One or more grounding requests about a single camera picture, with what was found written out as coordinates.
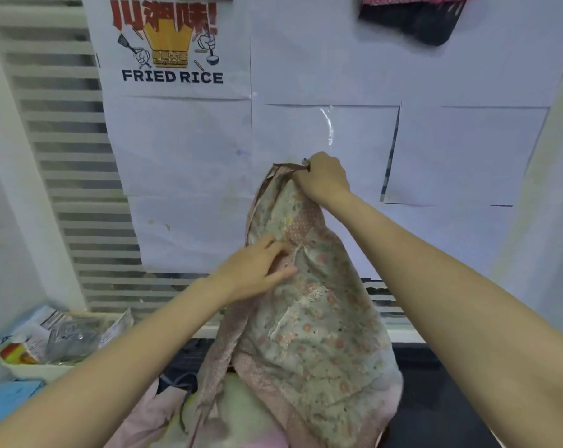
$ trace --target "forearm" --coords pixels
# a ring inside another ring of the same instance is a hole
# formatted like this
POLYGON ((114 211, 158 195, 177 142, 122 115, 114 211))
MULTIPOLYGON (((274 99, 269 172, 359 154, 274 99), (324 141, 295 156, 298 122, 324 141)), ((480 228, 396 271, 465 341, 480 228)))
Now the forearm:
POLYGON ((224 302, 199 280, 0 424, 4 448, 102 447, 172 357, 224 302))
POLYGON ((563 446, 563 335, 354 195, 327 208, 497 435, 510 448, 563 446))

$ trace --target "red chinese characters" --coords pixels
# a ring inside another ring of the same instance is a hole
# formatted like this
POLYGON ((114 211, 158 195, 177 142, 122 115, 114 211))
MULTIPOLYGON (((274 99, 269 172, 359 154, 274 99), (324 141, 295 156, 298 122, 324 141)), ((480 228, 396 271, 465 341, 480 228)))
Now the red chinese characters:
POLYGON ((123 25, 140 31, 149 24, 159 31, 159 20, 173 20, 176 31, 186 25, 196 34, 217 35, 217 3, 173 3, 151 0, 110 0, 113 26, 122 30, 123 25))

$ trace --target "person's left hand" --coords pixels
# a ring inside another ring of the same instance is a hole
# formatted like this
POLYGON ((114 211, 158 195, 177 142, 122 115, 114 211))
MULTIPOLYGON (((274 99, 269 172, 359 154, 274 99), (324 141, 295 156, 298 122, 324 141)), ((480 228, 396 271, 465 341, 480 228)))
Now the person's left hand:
POLYGON ((255 244, 230 256, 207 279, 217 282, 226 290, 226 303, 254 297, 274 288, 298 271, 290 265, 269 273, 275 258, 289 254, 290 249, 289 245, 276 241, 272 234, 266 234, 255 244))

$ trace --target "fried rice logo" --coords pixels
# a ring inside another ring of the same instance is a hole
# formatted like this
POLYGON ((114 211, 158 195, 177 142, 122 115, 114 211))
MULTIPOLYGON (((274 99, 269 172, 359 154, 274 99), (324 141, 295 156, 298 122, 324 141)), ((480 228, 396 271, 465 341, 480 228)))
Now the fried rice logo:
POLYGON ((196 66, 200 72, 181 72, 182 82, 223 82, 223 74, 205 71, 205 67, 217 66, 220 61, 215 53, 218 33, 217 3, 154 0, 109 2, 113 13, 113 26, 120 32, 117 42, 130 50, 141 71, 139 73, 122 70, 124 80, 133 77, 135 81, 174 81, 175 74, 172 72, 166 72, 165 76, 169 76, 169 79, 165 79, 162 71, 147 70, 154 67, 186 69, 191 65, 196 66), (143 46, 131 45, 122 31, 124 26, 131 27, 138 38, 146 41, 150 52, 143 46), (193 57, 196 57, 191 63, 190 50, 193 57))

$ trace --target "blue cloth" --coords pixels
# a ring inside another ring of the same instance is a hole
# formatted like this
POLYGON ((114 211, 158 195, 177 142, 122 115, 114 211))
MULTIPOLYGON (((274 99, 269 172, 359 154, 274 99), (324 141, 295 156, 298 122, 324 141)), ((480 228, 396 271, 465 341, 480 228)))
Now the blue cloth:
POLYGON ((0 421, 43 388, 40 380, 16 380, 0 384, 0 421))

